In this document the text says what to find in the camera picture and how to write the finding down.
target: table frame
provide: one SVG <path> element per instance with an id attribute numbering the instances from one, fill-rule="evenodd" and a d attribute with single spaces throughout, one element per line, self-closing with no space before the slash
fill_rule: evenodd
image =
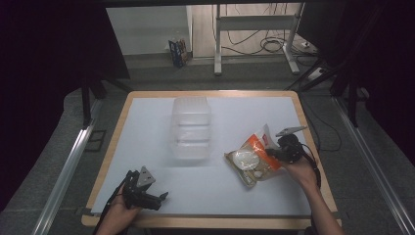
<path id="1" fill-rule="evenodd" d="M 206 97 L 291 97 L 301 125 L 307 125 L 304 111 L 299 97 L 294 91 L 134 91 L 129 93 L 111 139 L 107 153 L 101 165 L 88 203 L 87 209 L 92 209 L 98 193 L 104 183 L 108 169 L 115 154 L 115 149 L 122 129 L 124 127 L 129 109 L 134 98 L 167 98 L 180 96 L 206 96 Z M 311 149 L 316 160 L 320 159 L 312 140 L 309 128 L 303 131 L 305 144 Z M 336 213 L 337 207 L 333 199 L 323 166 L 319 164 L 321 172 L 321 193 L 331 212 Z M 83 215 L 82 224 L 96 226 L 99 216 Z M 180 216 L 168 214 L 139 214 L 133 225 L 141 228 L 215 228 L 215 229 L 304 229 L 310 226 L 310 217 L 284 217 L 284 216 L 212 216 L 195 215 Z"/>

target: stacked plastic containers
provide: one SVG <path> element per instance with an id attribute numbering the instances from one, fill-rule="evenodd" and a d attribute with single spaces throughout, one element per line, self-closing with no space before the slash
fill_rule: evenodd
<path id="1" fill-rule="evenodd" d="M 170 146 L 180 160 L 210 155 L 211 110 L 206 97 L 178 97 L 171 114 Z"/>

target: metal rail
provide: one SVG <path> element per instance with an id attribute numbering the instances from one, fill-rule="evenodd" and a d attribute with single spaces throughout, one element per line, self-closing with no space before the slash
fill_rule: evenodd
<path id="1" fill-rule="evenodd" d="M 360 152 L 366 166 L 368 167 L 370 173 L 372 174 L 375 182 L 378 184 L 378 187 L 384 197 L 388 207 L 390 208 L 394 218 L 396 219 L 397 224 L 399 225 L 401 231 L 405 235 L 415 234 L 414 223 L 412 222 L 411 217 L 409 216 L 405 206 L 402 201 L 394 192 L 391 184 L 389 183 L 387 177 L 382 172 L 378 162 L 376 161 L 375 156 L 370 151 L 366 141 L 361 135 L 358 128 L 354 127 L 351 121 L 348 119 L 346 114 L 346 106 L 339 98 L 332 98 L 335 103 L 338 111 L 343 119 L 343 122 L 346 125 L 348 132 L 350 133 L 351 138 L 353 139 L 357 149 Z"/>
<path id="2" fill-rule="evenodd" d="M 67 192 L 70 180 L 72 179 L 73 173 L 76 170 L 79 159 L 85 149 L 88 138 L 96 123 L 99 111 L 101 109 L 103 101 L 95 100 L 91 108 L 91 122 L 86 129 L 81 129 L 73 144 L 73 147 L 69 153 L 67 161 L 65 162 L 64 168 L 55 183 L 55 186 L 43 208 L 42 214 L 39 216 L 36 225 L 33 228 L 31 234 L 41 235 L 48 234 L 49 229 L 55 219 L 56 213 L 58 212 L 59 206 L 61 205 L 62 199 Z"/>

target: gray floor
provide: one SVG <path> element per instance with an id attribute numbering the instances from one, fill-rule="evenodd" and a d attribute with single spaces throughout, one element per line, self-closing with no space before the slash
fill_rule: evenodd
<path id="1" fill-rule="evenodd" d="M 182 69 L 174 68 L 168 58 L 149 56 L 143 60 L 141 57 L 127 57 L 126 62 L 131 79 L 122 82 L 135 90 L 282 90 L 297 78 L 291 75 L 282 56 L 238 60 L 229 58 L 223 63 L 222 76 L 213 75 L 212 60 L 193 60 Z M 300 69 L 304 71 L 306 67 L 300 66 Z M 84 207 L 127 96 L 117 87 L 104 83 L 108 96 L 95 126 L 95 130 L 106 130 L 103 147 L 98 152 L 83 153 L 49 234 L 92 232 L 92 228 L 80 223 L 80 217 L 88 213 Z M 302 93 L 301 97 L 303 108 L 315 126 L 312 129 L 314 141 L 316 145 L 320 143 L 320 158 L 344 229 L 347 234 L 402 234 L 336 112 L 328 93 L 329 86 L 330 81 L 327 81 Z M 360 131 L 396 194 L 414 217 L 415 186 L 411 183 L 415 179 L 414 166 L 371 118 L 364 103 L 358 104 L 357 120 Z M 29 234 L 33 230 L 81 128 L 81 122 L 81 98 L 77 90 L 67 96 L 65 112 L 50 142 L 22 187 L 0 214 L 1 234 Z M 87 146 L 89 149 L 95 147 L 92 144 Z M 158 233 L 171 234 L 172 231 Z M 262 231 L 256 234 L 277 232 Z"/>

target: snack bag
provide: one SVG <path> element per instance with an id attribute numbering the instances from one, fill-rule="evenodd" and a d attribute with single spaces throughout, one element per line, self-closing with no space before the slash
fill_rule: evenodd
<path id="1" fill-rule="evenodd" d="M 266 154 L 265 149 L 277 148 L 269 135 L 266 124 L 242 145 L 239 150 L 225 154 L 225 160 L 239 174 L 244 183 L 254 187 L 257 181 L 267 179 L 281 167 L 280 163 Z"/>

